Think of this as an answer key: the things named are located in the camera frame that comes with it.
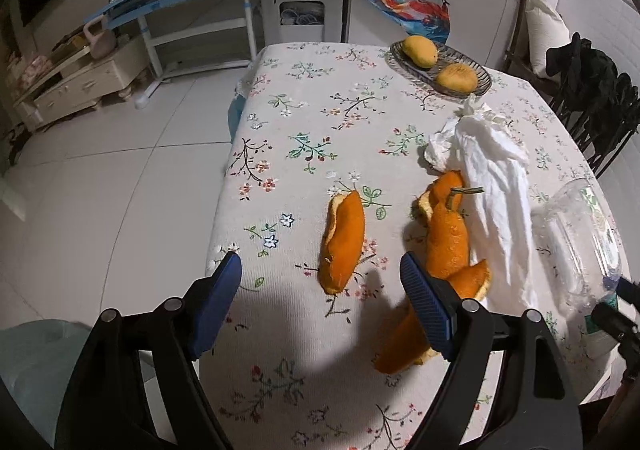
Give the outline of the small orange peel piece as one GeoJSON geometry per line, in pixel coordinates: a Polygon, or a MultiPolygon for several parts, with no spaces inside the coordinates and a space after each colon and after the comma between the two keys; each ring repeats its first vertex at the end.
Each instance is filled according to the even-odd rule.
{"type": "Polygon", "coordinates": [[[438,356],[407,300],[387,314],[376,333],[373,368],[387,375],[421,366],[438,356]]]}

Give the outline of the orange peel with stem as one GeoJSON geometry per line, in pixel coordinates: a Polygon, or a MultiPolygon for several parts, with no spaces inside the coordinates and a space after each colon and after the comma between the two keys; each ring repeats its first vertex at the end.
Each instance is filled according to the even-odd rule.
{"type": "Polygon", "coordinates": [[[469,232],[459,207],[462,197],[482,193],[468,187],[460,171],[442,173],[416,200],[425,224],[424,267],[431,277],[447,281],[461,300],[482,301],[491,284],[486,259],[470,262],[469,232]]]}

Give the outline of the clear plastic water bottle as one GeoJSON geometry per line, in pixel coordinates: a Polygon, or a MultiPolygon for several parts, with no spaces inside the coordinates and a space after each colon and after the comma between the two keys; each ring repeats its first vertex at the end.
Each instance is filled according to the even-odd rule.
{"type": "Polygon", "coordinates": [[[534,235],[551,270],[553,302],[586,357],[596,360],[614,342],[591,318],[599,303],[618,308],[623,259],[614,229],[588,179],[565,184],[533,214],[534,235]]]}

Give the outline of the white paper towel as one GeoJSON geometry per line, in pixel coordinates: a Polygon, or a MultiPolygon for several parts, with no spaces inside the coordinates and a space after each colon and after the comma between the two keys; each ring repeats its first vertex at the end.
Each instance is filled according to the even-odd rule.
{"type": "Polygon", "coordinates": [[[471,198],[471,248],[492,274],[491,309],[519,315],[538,306],[533,284],[533,228],[528,199],[528,153],[501,125],[464,117],[454,130],[465,183],[483,189],[471,198]]]}

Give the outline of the long orange peel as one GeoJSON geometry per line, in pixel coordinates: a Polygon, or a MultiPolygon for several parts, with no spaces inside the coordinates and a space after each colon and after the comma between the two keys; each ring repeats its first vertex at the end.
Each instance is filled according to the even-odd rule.
{"type": "Polygon", "coordinates": [[[329,204],[319,266],[319,282],[326,294],[340,294],[360,259],[364,210],[359,192],[336,195],[329,204]]]}

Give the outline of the floral tablecloth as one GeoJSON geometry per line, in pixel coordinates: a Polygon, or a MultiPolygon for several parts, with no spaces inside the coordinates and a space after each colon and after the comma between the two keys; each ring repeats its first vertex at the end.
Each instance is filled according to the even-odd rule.
{"type": "Polygon", "coordinates": [[[422,150],[459,106],[417,85],[384,47],[264,48],[217,205],[208,262],[241,257],[242,282],[202,359],[209,404],[237,449],[399,449],[447,365],[373,368],[376,333],[405,292],[401,255],[422,253],[413,202],[432,181],[422,150]],[[364,239],[340,294],[319,282],[329,204],[359,192],[364,239]]]}

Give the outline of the teal grey seat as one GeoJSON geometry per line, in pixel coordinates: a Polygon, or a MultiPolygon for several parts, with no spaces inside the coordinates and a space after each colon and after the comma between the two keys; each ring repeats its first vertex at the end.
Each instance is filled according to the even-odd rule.
{"type": "Polygon", "coordinates": [[[66,387],[89,333],[80,323],[56,319],[1,331],[2,381],[47,444],[54,444],[66,387]]]}

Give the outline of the black folded chairs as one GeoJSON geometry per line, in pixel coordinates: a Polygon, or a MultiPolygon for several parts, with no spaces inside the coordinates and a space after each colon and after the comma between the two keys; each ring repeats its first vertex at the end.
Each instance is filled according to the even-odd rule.
{"type": "Polygon", "coordinates": [[[546,73],[560,78],[551,109],[600,177],[639,132],[639,88],[614,60],[574,33],[546,53],[546,73]]]}

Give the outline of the yellow mango near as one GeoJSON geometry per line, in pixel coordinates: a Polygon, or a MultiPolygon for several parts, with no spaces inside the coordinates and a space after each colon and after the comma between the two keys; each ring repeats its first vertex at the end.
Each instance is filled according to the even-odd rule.
{"type": "Polygon", "coordinates": [[[473,93],[478,84],[475,71],[470,66],[459,64],[459,62],[442,68],[435,81],[447,90],[464,94],[473,93]]]}

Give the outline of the yellow mango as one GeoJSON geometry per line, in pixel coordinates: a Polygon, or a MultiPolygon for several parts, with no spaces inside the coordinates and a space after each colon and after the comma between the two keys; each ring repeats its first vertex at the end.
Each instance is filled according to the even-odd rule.
{"type": "Polygon", "coordinates": [[[418,67],[431,69],[438,60],[438,49],[435,43],[426,36],[408,36],[401,44],[402,51],[418,67]]]}
{"type": "Polygon", "coordinates": [[[459,64],[459,62],[442,68],[435,81],[447,90],[464,94],[473,93],[478,84],[475,71],[470,66],[459,64]]]}

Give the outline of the cream drawer cabinet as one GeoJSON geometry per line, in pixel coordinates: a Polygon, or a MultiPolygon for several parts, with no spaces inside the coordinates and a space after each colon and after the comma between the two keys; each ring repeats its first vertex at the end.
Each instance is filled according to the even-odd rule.
{"type": "Polygon", "coordinates": [[[136,36],[107,57],[90,62],[56,82],[40,96],[25,96],[14,104],[14,109],[27,129],[35,131],[95,107],[106,95],[130,94],[131,84],[147,66],[149,56],[142,36],[136,36]]]}

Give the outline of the yellow mango far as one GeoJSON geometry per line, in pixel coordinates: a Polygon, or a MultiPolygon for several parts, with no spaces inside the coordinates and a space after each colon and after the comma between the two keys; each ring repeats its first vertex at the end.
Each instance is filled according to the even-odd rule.
{"type": "Polygon", "coordinates": [[[438,60],[438,49],[435,43],[426,36],[408,36],[401,44],[402,51],[418,67],[431,69],[438,60]]]}

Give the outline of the blue study desk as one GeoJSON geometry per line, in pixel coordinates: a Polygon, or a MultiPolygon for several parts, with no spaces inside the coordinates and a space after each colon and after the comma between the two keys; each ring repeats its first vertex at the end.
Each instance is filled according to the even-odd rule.
{"type": "Polygon", "coordinates": [[[154,36],[149,28],[149,15],[192,1],[194,0],[111,0],[111,2],[98,10],[96,14],[85,19],[86,27],[90,27],[99,22],[107,29],[115,29],[129,24],[131,21],[135,21],[138,24],[154,74],[154,80],[134,102],[138,109],[145,107],[146,104],[149,103],[152,95],[163,82],[174,77],[246,67],[255,60],[257,56],[257,43],[253,22],[253,7],[252,4],[250,4],[250,0],[242,0],[243,15],[241,17],[209,22],[208,24],[199,26],[189,26],[178,31],[165,33],[162,36],[154,36]],[[211,33],[241,28],[246,31],[248,50],[250,51],[250,57],[247,59],[233,58],[225,62],[218,62],[218,64],[204,64],[193,67],[183,67],[180,66],[178,62],[165,66],[157,54],[157,48],[162,45],[186,39],[199,38],[200,36],[207,36],[207,34],[211,33]]]}

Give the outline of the wooden chair with cushion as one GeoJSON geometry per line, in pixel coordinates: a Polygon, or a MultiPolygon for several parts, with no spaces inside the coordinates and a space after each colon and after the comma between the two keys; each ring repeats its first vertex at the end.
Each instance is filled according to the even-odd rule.
{"type": "Polygon", "coordinates": [[[502,71],[526,80],[542,95],[554,96],[560,89],[560,76],[547,73],[547,52],[568,43],[570,30],[547,0],[518,0],[502,71]]]}

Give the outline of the white plastic stool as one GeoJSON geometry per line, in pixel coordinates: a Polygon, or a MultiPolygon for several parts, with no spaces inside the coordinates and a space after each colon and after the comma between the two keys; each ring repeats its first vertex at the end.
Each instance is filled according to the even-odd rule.
{"type": "Polygon", "coordinates": [[[345,0],[260,0],[266,45],[343,41],[345,0]]]}

